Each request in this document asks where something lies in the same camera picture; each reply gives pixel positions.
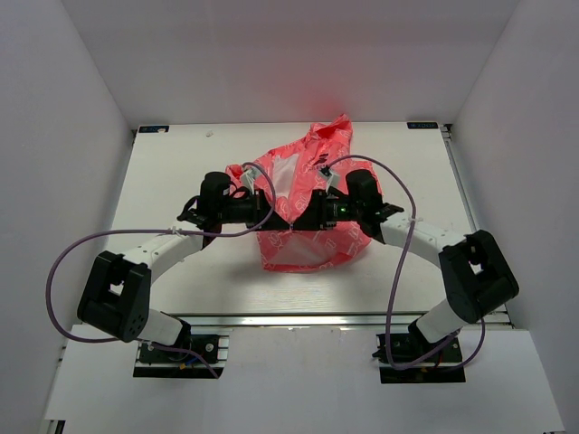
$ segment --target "black and white robotic arm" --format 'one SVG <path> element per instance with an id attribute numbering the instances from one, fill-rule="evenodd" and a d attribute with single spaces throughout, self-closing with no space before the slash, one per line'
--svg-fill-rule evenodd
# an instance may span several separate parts
<path id="1" fill-rule="evenodd" d="M 398 206 L 383 203 L 369 171 L 355 170 L 346 176 L 347 194 L 335 187 L 336 174 L 327 168 L 321 174 L 327 178 L 327 189 L 312 192 L 308 207 L 295 222 L 287 223 L 272 212 L 256 230 L 320 231 L 331 230 L 338 222 L 355 221 L 368 237 L 404 246 L 410 216 Z M 156 236 L 122 253 L 102 252 L 95 259 L 82 295 L 79 319 L 124 342 L 141 339 L 180 347 L 190 334 L 190 325 L 150 309 L 150 287 L 176 263 L 213 240 L 182 231 L 221 232 L 222 224 L 251 227 L 263 220 L 271 206 L 262 190 L 253 189 L 256 175 L 247 171 L 242 178 L 245 186 L 230 194 L 229 176 L 211 172 L 205 176 L 199 196 L 185 205 L 173 223 L 174 233 Z M 486 231 L 465 236 L 416 222 L 409 251 L 440 268 L 446 291 L 439 305 L 409 326 L 410 334 L 424 347 L 476 323 L 518 293 L 507 262 Z M 111 290 L 121 285 L 120 293 Z"/>

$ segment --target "white panel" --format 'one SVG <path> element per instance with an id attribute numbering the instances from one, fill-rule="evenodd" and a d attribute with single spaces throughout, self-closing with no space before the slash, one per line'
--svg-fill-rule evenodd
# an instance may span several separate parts
<path id="1" fill-rule="evenodd" d="M 0 6 L 0 420 L 35 433 L 61 352 L 44 282 L 68 244 L 110 222 L 130 132 L 60 1 Z M 69 326 L 95 254 L 71 256 L 55 280 Z"/>
<path id="2" fill-rule="evenodd" d="M 115 228 L 164 228 L 198 194 L 207 172 L 252 161 L 269 149 L 305 136 L 309 124 L 171 126 L 168 133 L 138 134 Z M 206 136 L 211 130 L 213 135 Z M 427 222 L 470 231 L 441 133 L 409 130 L 404 123 L 354 124 L 352 152 L 391 166 L 408 184 Z M 409 209 L 400 186 L 376 168 L 384 200 Z M 226 231 L 239 231 L 229 225 Z M 113 237 L 123 251 L 147 236 Z M 153 286 L 151 307 L 174 313 L 384 312 L 400 249 L 372 242 L 343 266 L 309 274 L 261 268 L 253 234 L 216 240 L 177 264 Z M 409 255 L 397 311 L 426 311 L 444 297 L 440 271 Z"/>
<path id="3" fill-rule="evenodd" d="M 517 0 L 64 0 L 132 127 L 451 122 Z"/>
<path id="4" fill-rule="evenodd" d="M 75 326 L 82 335 L 98 333 Z M 70 343 L 47 417 L 64 434 L 529 434 L 562 429 L 528 332 L 488 332 L 466 383 L 380 384 L 375 333 L 235 329 L 220 380 L 132 378 L 135 344 Z M 463 332 L 465 353 L 479 331 Z"/>
<path id="5" fill-rule="evenodd" d="M 528 328 L 569 432 L 579 432 L 579 3 L 523 1 L 455 126 L 475 211 L 521 286 Z"/>

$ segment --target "gray wall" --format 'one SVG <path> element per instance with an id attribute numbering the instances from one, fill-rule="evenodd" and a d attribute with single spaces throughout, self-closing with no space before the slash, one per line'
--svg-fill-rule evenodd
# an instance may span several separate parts
<path id="1" fill-rule="evenodd" d="M 523 0 L 454 128 L 482 227 L 520 283 L 509 304 L 531 331 L 568 432 L 579 433 L 579 2 Z"/>
<path id="2" fill-rule="evenodd" d="M 130 133 L 60 1 L 1 9 L 0 430 L 28 434 L 62 344 L 45 313 L 46 274 L 66 245 L 106 226 Z M 94 249 L 72 255 L 57 278 L 67 326 Z"/>
<path id="3" fill-rule="evenodd" d="M 129 124 L 438 119 L 517 0 L 63 0 Z"/>

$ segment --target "pink fabric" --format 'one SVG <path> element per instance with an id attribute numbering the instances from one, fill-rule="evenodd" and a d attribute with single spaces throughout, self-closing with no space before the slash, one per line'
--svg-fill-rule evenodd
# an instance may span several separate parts
<path id="1" fill-rule="evenodd" d="M 329 125 L 312 124 L 305 137 L 285 146 L 272 149 L 255 160 L 274 179 L 274 166 L 297 159 L 295 170 L 285 167 L 285 183 L 290 180 L 288 197 L 278 197 L 276 212 L 286 222 L 294 222 L 303 213 L 314 189 L 325 189 L 326 181 L 318 170 L 340 156 L 350 154 L 352 122 L 341 115 Z M 372 165 L 366 161 L 344 160 L 332 166 L 340 175 L 338 189 L 347 193 L 346 174 L 356 169 L 367 169 L 375 176 Z M 225 172 L 236 186 L 241 186 L 242 167 L 229 165 Z M 265 191 L 271 202 L 271 189 L 263 176 L 255 181 L 255 187 Z M 331 231 L 264 231 L 256 232 L 261 250 L 261 264 L 265 269 L 282 272 L 302 272 L 326 269 L 354 258 L 370 239 L 366 237 L 355 222 L 339 222 Z"/>

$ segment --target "black label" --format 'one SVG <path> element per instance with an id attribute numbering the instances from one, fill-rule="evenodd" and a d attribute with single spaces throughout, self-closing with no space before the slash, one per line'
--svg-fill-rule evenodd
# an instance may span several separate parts
<path id="1" fill-rule="evenodd" d="M 438 129 L 436 122 L 406 122 L 408 129 Z"/>
<path id="2" fill-rule="evenodd" d="M 138 128 L 139 133 L 168 133 L 169 125 L 147 125 Z"/>

